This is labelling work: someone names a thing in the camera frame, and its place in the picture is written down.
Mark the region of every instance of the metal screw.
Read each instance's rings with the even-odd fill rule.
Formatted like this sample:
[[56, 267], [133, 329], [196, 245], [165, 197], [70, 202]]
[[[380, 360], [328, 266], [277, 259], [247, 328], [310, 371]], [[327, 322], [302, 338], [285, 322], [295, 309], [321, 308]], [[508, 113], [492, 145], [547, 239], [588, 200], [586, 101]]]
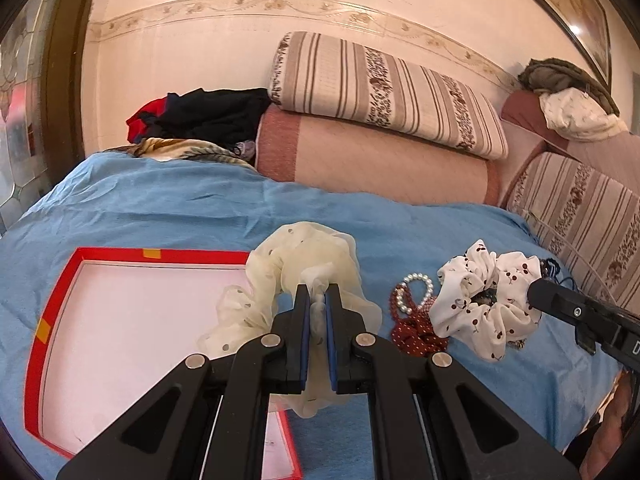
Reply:
[[280, 336], [278, 334], [263, 335], [262, 339], [260, 339], [260, 342], [262, 343], [262, 346], [273, 348], [274, 346], [278, 346], [280, 344]]
[[446, 352], [438, 352], [433, 355], [433, 357], [431, 358], [431, 361], [433, 361], [433, 364], [435, 364], [436, 366], [439, 366], [440, 368], [446, 368], [447, 366], [451, 365], [451, 363], [453, 362], [453, 359]]
[[375, 342], [376, 342], [376, 336], [371, 334], [367, 334], [363, 332], [362, 334], [358, 334], [356, 336], [356, 343], [358, 343], [360, 346], [371, 346]]
[[184, 360], [184, 364], [187, 365], [187, 368], [191, 368], [192, 370], [200, 368], [204, 363], [205, 359], [202, 354], [191, 354]]

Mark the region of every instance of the yellow tape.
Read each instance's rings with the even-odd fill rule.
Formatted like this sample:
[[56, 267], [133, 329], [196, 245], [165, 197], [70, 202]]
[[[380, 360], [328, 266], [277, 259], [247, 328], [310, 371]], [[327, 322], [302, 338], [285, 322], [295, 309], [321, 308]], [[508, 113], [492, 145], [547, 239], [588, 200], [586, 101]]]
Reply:
[[153, 258], [155, 260], [162, 258], [160, 249], [142, 249], [142, 255], [145, 258]]
[[38, 328], [36, 329], [36, 337], [44, 344], [47, 344], [49, 341], [49, 334], [51, 334], [51, 325], [44, 321], [44, 319], [40, 318]]

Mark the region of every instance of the red clothing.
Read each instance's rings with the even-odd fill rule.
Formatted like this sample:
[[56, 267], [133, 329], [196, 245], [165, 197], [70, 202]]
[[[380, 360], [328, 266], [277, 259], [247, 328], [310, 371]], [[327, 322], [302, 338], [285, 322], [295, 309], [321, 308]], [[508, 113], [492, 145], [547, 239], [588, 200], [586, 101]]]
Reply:
[[159, 117], [164, 113], [164, 109], [166, 108], [166, 96], [161, 99], [155, 99], [150, 103], [144, 105], [140, 110], [134, 113], [129, 119], [127, 119], [127, 126], [129, 127], [129, 132], [127, 133], [127, 140], [133, 144], [134, 140], [140, 134], [144, 134], [146, 131], [146, 124], [140, 118], [138, 118], [138, 114], [140, 112], [148, 112], [150, 114]]

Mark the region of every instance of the pearl bracelet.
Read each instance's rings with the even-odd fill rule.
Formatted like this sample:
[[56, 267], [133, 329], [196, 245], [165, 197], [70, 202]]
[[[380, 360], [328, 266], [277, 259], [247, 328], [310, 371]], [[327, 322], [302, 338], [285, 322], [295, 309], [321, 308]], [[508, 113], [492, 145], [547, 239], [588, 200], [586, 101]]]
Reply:
[[396, 291], [396, 300], [398, 302], [398, 309], [400, 310], [400, 312], [407, 314], [408, 316], [411, 315], [413, 309], [406, 306], [406, 304], [404, 303], [404, 295], [407, 292], [410, 293], [409, 283], [411, 283], [414, 280], [421, 280], [427, 286], [427, 292], [422, 298], [422, 301], [417, 305], [418, 312], [421, 312], [424, 310], [427, 302], [429, 301], [429, 298], [433, 295], [433, 282], [431, 281], [431, 278], [429, 276], [421, 272], [414, 272], [413, 274], [408, 274], [404, 278], [404, 280], [402, 280], [402, 282], [399, 283], [398, 290]]

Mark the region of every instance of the striped pillow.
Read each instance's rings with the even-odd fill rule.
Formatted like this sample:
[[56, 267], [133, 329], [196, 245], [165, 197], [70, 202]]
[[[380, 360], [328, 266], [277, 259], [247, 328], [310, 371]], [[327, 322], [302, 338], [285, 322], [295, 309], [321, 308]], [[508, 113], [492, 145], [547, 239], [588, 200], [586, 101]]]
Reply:
[[506, 158], [498, 115], [449, 76], [325, 34], [290, 32], [269, 88], [283, 110], [373, 124], [488, 160]]
[[543, 153], [514, 186], [507, 209], [527, 219], [585, 294], [640, 315], [638, 195], [577, 160]]
[[[631, 191], [640, 194], [640, 137], [622, 132], [615, 137], [597, 142], [568, 140], [546, 127], [545, 115], [540, 108], [540, 98], [533, 92], [517, 90], [511, 94], [501, 112], [502, 126], [507, 121], [535, 132], [559, 151], [595, 168]], [[507, 136], [511, 147], [513, 143]]]

